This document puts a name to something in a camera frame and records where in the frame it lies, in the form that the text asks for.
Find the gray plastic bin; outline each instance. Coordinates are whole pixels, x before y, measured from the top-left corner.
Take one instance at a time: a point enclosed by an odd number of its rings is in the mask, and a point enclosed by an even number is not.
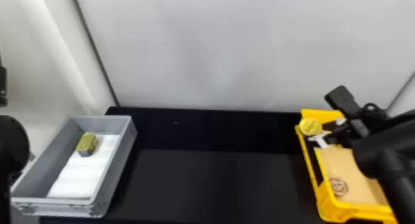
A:
[[[85,132],[120,135],[93,195],[89,199],[46,197]],[[26,215],[102,217],[107,212],[136,135],[129,116],[68,118],[42,155],[13,185],[12,206]]]

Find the black table surface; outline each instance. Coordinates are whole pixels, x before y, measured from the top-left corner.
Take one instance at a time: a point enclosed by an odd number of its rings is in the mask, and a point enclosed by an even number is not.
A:
[[[41,223],[324,223],[294,132],[299,114],[132,107],[106,114],[131,115],[138,131],[107,214]]]

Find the yellow knob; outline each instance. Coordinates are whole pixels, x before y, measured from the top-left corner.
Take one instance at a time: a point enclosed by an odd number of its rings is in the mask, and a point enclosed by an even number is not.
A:
[[[304,118],[300,121],[300,130],[304,135],[318,135],[323,131],[323,124],[315,118]]]

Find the round sticker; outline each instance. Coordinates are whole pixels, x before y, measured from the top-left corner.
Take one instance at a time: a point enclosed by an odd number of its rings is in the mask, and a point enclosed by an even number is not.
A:
[[[342,179],[333,177],[333,178],[330,178],[329,180],[330,180],[330,184],[332,186],[334,195],[340,197],[340,196],[345,195],[349,191],[346,182],[343,181]]]
[[[318,135],[323,130],[323,124],[315,118],[304,118],[300,121],[300,130],[304,135]]]

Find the yellow plastic tray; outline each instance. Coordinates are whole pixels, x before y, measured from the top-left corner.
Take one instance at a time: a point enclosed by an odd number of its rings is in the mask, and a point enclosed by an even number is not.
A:
[[[343,117],[342,113],[337,110],[301,110],[303,118],[316,118],[322,123],[335,121],[339,117]],[[307,151],[306,143],[303,134],[300,132],[298,126],[295,131],[300,139],[301,148],[304,159],[306,161],[307,169],[310,175],[312,188],[316,194],[317,210],[321,219],[327,222],[344,223],[349,219],[363,219],[381,221],[384,224],[397,224],[395,216],[388,205],[375,204],[358,204],[351,202],[342,202],[336,199],[330,182],[327,176],[324,164],[322,163],[319,151],[315,151],[318,167],[322,173],[323,182],[318,185],[317,179],[313,170],[310,156]]]

